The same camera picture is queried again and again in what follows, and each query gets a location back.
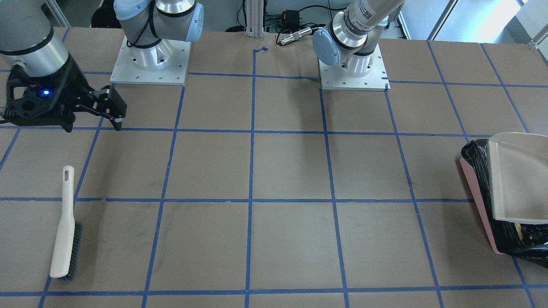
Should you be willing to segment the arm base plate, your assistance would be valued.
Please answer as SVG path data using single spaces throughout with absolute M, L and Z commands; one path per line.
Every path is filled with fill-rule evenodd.
M 147 49 L 128 47 L 124 37 L 113 67 L 114 84 L 184 86 L 192 43 L 163 39 Z
M 323 90 L 385 92 L 391 89 L 379 44 L 370 55 L 352 54 L 345 62 L 330 66 L 318 60 L 318 66 Z

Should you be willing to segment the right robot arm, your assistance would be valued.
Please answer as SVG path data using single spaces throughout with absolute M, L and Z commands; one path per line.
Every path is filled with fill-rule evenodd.
M 136 69 L 171 65 L 170 41 L 198 41 L 204 7 L 195 0 L 105 0 L 92 15 L 96 29 L 122 29 Z M 1 2 L 1 57 L 10 65 L 1 123 L 57 125 L 70 132 L 76 113 L 107 119 L 119 131 L 127 104 L 111 85 L 94 89 L 33 0 Z

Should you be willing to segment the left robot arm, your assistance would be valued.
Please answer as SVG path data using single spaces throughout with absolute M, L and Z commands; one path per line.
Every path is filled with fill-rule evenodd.
M 354 1 L 313 34 L 317 58 L 328 66 L 339 65 L 349 77 L 366 76 L 389 15 L 404 3 L 403 0 Z

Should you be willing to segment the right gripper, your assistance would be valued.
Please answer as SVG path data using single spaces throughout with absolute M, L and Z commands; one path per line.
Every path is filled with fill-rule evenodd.
M 70 133 L 75 113 L 90 113 L 109 120 L 120 131 L 126 111 L 127 104 L 115 87 L 94 90 L 70 55 L 57 72 L 43 77 L 30 77 L 21 64 L 13 65 L 6 82 L 1 123 L 58 125 Z

